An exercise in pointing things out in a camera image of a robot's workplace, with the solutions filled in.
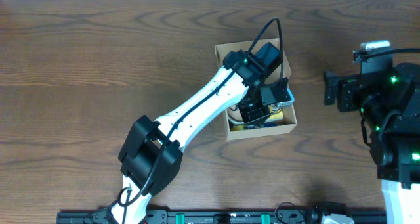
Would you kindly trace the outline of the large white tape roll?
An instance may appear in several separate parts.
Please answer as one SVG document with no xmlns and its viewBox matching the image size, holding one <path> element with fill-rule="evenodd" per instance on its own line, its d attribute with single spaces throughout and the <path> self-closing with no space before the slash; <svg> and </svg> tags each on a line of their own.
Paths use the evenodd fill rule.
<svg viewBox="0 0 420 224">
<path fill-rule="evenodd" d="M 243 124 L 243 118 L 238 108 L 234 109 L 234 108 L 229 107 L 227 109 L 227 113 L 228 113 L 228 119 L 230 120 L 232 124 L 236 124 L 236 125 Z"/>
</svg>

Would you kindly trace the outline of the small yellow tape roll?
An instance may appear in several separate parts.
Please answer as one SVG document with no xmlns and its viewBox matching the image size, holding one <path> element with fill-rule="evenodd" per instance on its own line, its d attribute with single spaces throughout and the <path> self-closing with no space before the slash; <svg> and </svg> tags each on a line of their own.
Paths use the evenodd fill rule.
<svg viewBox="0 0 420 224">
<path fill-rule="evenodd" d="M 230 128 L 231 131 L 242 131 L 245 129 L 244 125 L 235 125 Z"/>
</svg>

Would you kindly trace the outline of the cardboard box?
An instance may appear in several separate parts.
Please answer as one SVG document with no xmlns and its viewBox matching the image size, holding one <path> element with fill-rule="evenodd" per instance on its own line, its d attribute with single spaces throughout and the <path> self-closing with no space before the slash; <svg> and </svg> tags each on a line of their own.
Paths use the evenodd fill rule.
<svg viewBox="0 0 420 224">
<path fill-rule="evenodd" d="M 280 41 L 278 38 L 273 39 L 263 39 L 259 40 L 255 47 L 252 50 L 252 53 L 256 53 L 265 43 L 272 43 L 273 45 L 279 47 Z M 235 43 L 225 43 L 215 45 L 215 56 L 217 61 L 217 68 L 222 66 L 222 61 L 225 56 L 230 51 L 238 51 L 238 50 L 248 50 L 251 46 L 252 41 L 242 41 L 242 42 L 235 42 Z M 283 65 L 284 65 L 284 77 L 290 78 L 291 75 L 291 68 L 288 62 L 288 59 L 283 54 Z M 273 73 L 267 78 L 266 83 L 274 83 L 280 74 L 280 67 L 275 69 Z M 284 119 L 280 122 L 277 122 L 278 126 L 276 127 L 267 127 L 262 129 L 244 129 L 242 131 L 231 131 L 230 128 L 233 124 L 228 119 L 227 109 L 221 113 L 222 116 L 222 124 L 224 126 L 224 130 L 226 133 L 226 140 L 233 141 L 237 139 L 248 139 L 248 138 L 255 138 L 255 137 L 263 137 L 263 136 L 270 136 L 270 135 L 282 135 L 290 133 L 296 126 L 297 126 L 297 119 L 295 115 L 295 108 L 294 106 L 289 106 L 283 108 Z"/>
</svg>

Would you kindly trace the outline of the blue ballpoint pen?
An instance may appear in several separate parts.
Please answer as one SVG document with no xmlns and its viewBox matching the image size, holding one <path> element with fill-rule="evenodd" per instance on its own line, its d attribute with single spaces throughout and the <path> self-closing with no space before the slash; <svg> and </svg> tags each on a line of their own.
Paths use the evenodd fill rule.
<svg viewBox="0 0 420 224">
<path fill-rule="evenodd" d="M 262 128 L 276 127 L 276 126 L 278 126 L 277 123 L 269 122 L 269 123 L 264 123 L 262 125 L 246 125 L 245 128 L 246 129 L 262 129 Z"/>
</svg>

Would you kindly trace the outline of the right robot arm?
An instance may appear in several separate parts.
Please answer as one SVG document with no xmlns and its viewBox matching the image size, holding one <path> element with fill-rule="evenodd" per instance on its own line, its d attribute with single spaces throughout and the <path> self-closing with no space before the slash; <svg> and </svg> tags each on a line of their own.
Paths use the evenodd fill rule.
<svg viewBox="0 0 420 224">
<path fill-rule="evenodd" d="M 324 104 L 360 114 L 387 223 L 419 222 L 419 65 L 393 63 L 396 54 L 418 52 L 394 49 L 388 40 L 365 42 L 352 53 L 359 73 L 324 71 Z"/>
</svg>

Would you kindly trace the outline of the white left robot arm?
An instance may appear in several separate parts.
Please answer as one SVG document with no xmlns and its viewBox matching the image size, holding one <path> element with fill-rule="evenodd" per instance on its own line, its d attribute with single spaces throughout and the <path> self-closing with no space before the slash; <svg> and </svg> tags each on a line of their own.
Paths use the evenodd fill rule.
<svg viewBox="0 0 420 224">
<path fill-rule="evenodd" d="M 245 112 L 267 117 L 260 88 L 282 61 L 283 53 L 267 46 L 231 51 L 211 81 L 178 108 L 155 120 L 137 119 L 118 155 L 123 188 L 110 208 L 111 222 L 140 223 L 151 198 L 177 176 L 188 144 L 221 112 L 256 96 Z"/>
</svg>

